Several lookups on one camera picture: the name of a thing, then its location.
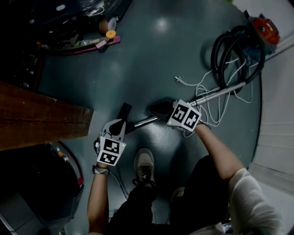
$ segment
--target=watch strap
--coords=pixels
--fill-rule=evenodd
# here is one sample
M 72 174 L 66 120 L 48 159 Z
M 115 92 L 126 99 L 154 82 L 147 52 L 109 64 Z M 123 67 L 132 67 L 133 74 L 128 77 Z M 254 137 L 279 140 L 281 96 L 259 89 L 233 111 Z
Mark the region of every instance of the watch strap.
M 95 165 L 92 166 L 92 174 L 104 174 L 109 175 L 109 169 L 97 167 Z

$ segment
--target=hand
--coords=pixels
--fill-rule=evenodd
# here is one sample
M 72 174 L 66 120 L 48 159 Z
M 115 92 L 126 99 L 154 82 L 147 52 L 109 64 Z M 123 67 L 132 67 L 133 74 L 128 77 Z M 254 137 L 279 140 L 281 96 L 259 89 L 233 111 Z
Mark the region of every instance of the hand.
M 101 163 L 101 162 L 97 162 L 97 165 L 98 167 L 100 168 L 108 168 L 108 165 L 107 164 L 104 164 L 104 163 Z

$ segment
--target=white wall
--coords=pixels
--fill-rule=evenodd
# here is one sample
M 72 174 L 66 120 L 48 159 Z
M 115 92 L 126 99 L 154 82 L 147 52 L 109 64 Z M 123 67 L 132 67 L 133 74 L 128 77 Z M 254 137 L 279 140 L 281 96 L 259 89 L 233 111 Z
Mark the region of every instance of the white wall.
M 294 47 L 266 62 L 262 118 L 253 163 L 294 175 Z
M 269 18 L 282 40 L 294 34 L 294 7 L 288 0 L 234 0 L 233 4 L 241 11 L 248 10 L 252 16 L 262 13 Z
M 249 171 L 282 215 L 287 234 L 294 226 L 294 47 L 265 63 L 262 91 L 260 137 Z
M 259 182 L 259 185 L 272 206 L 280 212 L 283 218 L 285 234 L 288 234 L 294 225 L 294 197 L 262 182 Z

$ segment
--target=forearm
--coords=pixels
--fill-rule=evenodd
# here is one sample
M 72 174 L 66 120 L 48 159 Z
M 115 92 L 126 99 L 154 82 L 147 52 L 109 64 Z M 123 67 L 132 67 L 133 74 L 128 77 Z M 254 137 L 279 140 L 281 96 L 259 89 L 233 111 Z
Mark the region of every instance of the forearm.
M 230 180 L 238 170 L 244 168 L 237 156 L 226 147 L 206 125 L 197 125 L 195 132 L 211 155 L 222 179 Z
M 104 234 L 108 224 L 108 214 L 107 176 L 95 174 L 87 210 L 89 233 Z

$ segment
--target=wooden plank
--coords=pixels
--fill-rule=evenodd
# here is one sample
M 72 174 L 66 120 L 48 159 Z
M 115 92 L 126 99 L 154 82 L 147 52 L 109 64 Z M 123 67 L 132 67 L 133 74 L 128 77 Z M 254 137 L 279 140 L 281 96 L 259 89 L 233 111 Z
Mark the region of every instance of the wooden plank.
M 86 136 L 93 111 L 0 82 L 0 151 Z
M 89 123 L 0 120 L 0 151 L 56 142 L 88 134 Z
M 93 111 L 0 82 L 0 119 L 90 123 Z

